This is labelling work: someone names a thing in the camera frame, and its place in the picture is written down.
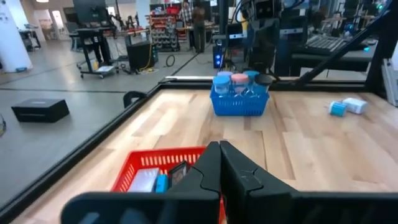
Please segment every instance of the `blue plastic cup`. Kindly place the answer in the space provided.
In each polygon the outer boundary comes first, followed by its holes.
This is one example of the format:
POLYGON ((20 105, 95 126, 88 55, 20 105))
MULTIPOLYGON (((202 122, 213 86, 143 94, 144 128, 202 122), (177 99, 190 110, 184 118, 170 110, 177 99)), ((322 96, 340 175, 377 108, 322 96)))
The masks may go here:
POLYGON ((225 95, 229 92, 229 85, 231 84, 231 79, 229 76, 216 76, 213 78, 214 91, 219 95, 225 95))

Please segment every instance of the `object in red basket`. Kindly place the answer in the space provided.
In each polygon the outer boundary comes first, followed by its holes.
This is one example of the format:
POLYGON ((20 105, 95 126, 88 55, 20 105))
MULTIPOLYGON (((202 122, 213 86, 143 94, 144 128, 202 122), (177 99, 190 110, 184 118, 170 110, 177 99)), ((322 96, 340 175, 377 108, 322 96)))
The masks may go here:
POLYGON ((186 161, 182 161, 179 165, 173 167, 173 169, 169 170, 169 184, 170 187, 178 184, 180 180, 182 180, 187 174, 190 166, 186 161))
POLYGON ((152 192, 155 189, 159 168, 138 170, 131 182, 129 192, 152 192))

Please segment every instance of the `red basket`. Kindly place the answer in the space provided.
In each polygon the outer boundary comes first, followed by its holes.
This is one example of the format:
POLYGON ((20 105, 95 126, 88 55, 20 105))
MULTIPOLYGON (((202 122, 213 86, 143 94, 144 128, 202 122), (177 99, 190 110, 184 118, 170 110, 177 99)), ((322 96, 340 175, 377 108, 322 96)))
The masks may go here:
MULTIPOLYGON (((159 168, 161 174, 167 174, 167 171, 178 165, 182 161, 187 161, 193 165, 196 160, 203 154, 206 147, 182 147, 171 149, 157 149, 148 151, 130 152, 124 161, 123 167, 116 179, 112 191, 127 192, 131 185, 136 171, 139 169, 159 168)), ((220 200, 220 217, 221 224, 225 218, 224 204, 220 200)))

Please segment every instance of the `computer tower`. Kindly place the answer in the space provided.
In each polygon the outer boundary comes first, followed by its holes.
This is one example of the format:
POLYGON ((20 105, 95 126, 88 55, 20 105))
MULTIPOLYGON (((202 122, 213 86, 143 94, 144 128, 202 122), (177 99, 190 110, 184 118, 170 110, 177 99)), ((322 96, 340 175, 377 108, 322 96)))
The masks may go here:
POLYGON ((127 56, 131 70, 151 68, 157 61, 157 50, 149 41, 143 41, 127 46, 127 56))
POLYGON ((223 57, 223 48, 217 45, 213 46, 213 68, 220 68, 222 57, 223 57))

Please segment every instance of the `computer monitor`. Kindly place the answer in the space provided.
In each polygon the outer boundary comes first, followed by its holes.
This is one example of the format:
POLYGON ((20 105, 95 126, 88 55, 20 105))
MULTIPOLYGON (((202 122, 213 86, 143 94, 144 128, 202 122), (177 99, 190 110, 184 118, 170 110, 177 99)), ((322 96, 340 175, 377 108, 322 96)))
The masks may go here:
POLYGON ((105 0, 73 0, 79 22, 110 26, 105 0))

